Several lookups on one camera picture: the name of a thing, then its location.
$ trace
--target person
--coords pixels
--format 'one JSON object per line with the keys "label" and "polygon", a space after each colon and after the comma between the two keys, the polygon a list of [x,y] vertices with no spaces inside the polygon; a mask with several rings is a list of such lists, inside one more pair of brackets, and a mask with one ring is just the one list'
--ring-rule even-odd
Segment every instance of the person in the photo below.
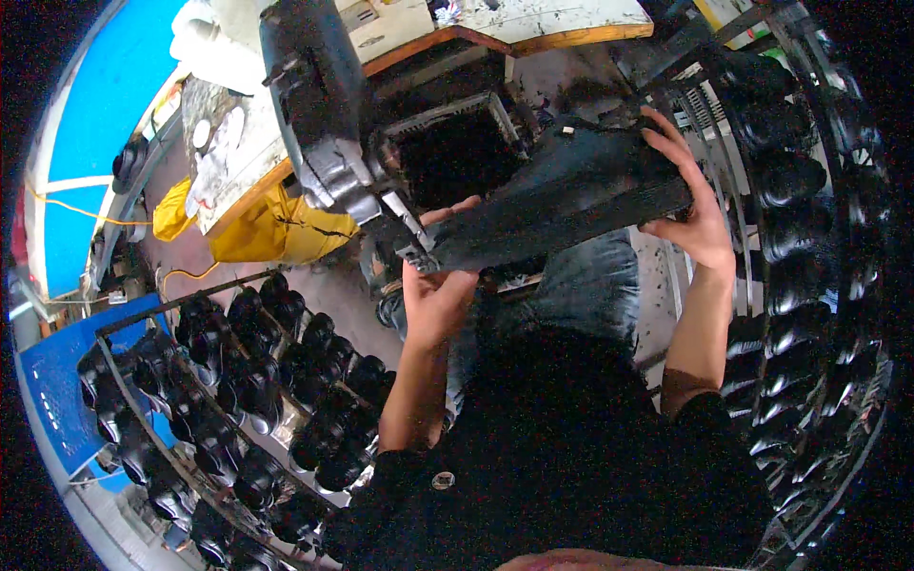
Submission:
{"label": "person", "polygon": [[736,261],[686,140],[659,112],[642,113],[664,133],[644,129],[644,139],[694,197],[686,222],[641,227],[696,262],[667,352],[662,414],[632,368],[638,284],[627,229],[553,256],[536,296],[489,320],[447,432],[449,354],[474,314],[478,274],[404,265],[409,330],[374,477],[327,523],[329,555],[349,568],[435,570],[750,559],[772,512],[719,394]]}

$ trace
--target table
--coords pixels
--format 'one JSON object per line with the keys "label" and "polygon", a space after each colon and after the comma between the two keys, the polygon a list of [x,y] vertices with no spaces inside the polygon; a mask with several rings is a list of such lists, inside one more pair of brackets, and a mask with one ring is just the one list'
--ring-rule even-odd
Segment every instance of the table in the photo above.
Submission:
{"label": "table", "polygon": [[[337,7],[352,4],[337,0]],[[650,36],[654,23],[636,0],[498,0],[491,9],[484,0],[465,0],[453,26],[434,29],[422,0],[372,5],[377,18],[350,32],[365,75],[370,77],[432,46],[460,37],[503,53],[507,61],[553,48]],[[195,125],[208,119],[217,127],[236,105],[245,111],[239,145],[245,164],[238,175],[217,192],[212,209],[201,208],[197,225],[208,238],[221,234],[231,222],[271,188],[292,174],[268,90],[250,98],[199,79],[189,80],[183,95],[185,143],[196,174],[193,145]]]}

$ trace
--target yellow cable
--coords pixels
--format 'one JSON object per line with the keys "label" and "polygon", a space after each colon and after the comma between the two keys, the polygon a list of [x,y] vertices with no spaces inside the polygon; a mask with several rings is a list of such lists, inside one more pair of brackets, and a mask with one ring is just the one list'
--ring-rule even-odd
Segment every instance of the yellow cable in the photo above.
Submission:
{"label": "yellow cable", "polygon": [[108,217],[103,217],[103,216],[100,216],[97,214],[92,214],[91,212],[87,212],[85,210],[82,210],[81,208],[76,208],[75,206],[70,206],[69,204],[60,202],[59,200],[55,200],[53,198],[47,198],[45,196],[40,196],[29,185],[26,185],[26,188],[28,189],[28,192],[32,193],[32,196],[34,196],[36,200],[40,200],[41,202],[46,202],[51,205],[63,206],[64,208],[67,208],[68,210],[72,210],[73,212],[79,212],[80,214],[84,214],[87,217],[98,218],[99,220],[104,220],[105,222],[111,222],[112,224],[117,224],[120,226],[151,226],[153,224],[152,222],[124,222],[123,220],[115,220],[114,218],[108,218]]}
{"label": "yellow cable", "polygon": [[191,280],[203,280],[207,275],[209,275],[209,272],[212,271],[212,270],[215,270],[215,269],[216,269],[216,266],[218,266],[218,265],[219,265],[219,262],[214,261],[212,266],[210,266],[209,268],[207,268],[207,270],[204,271],[203,273],[201,273],[201,274],[199,274],[199,275],[196,275],[196,276],[195,276],[194,274],[190,273],[189,271],[184,271],[184,270],[171,270],[171,271],[169,271],[169,272],[166,273],[165,276],[162,278],[162,295],[163,295],[163,297],[165,297],[165,300],[168,301],[168,290],[167,290],[167,288],[165,287],[165,285],[166,285],[166,283],[168,282],[168,278],[171,277],[172,275],[179,273],[179,274],[181,274],[181,275],[183,275],[183,276],[187,276],[187,277],[190,278]]}

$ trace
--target blue jeans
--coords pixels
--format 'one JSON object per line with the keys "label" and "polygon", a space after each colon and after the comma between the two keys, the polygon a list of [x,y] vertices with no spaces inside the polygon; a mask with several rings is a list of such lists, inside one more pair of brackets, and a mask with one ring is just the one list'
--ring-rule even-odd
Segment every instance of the blue jeans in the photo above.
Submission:
{"label": "blue jeans", "polygon": [[[476,374],[480,342],[502,344],[538,329],[563,328],[612,339],[634,355],[638,321],[638,258],[628,228],[581,242],[549,256],[543,280],[529,298],[512,303],[474,303],[466,323],[451,342],[448,356],[449,408],[456,416],[463,388]],[[406,338],[406,312],[394,325]]]}

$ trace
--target yellow plastic bag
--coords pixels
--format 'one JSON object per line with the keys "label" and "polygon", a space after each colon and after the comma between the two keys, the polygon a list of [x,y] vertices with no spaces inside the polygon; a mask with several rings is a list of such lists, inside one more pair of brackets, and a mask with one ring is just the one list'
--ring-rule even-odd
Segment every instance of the yellow plastic bag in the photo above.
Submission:
{"label": "yellow plastic bag", "polygon": [[[171,241],[195,220],[184,203],[190,190],[186,178],[173,186],[153,212],[153,234]],[[328,214],[289,198],[276,185],[247,212],[209,241],[213,260],[224,262],[281,261],[306,264],[339,248],[358,231],[349,215]]]}

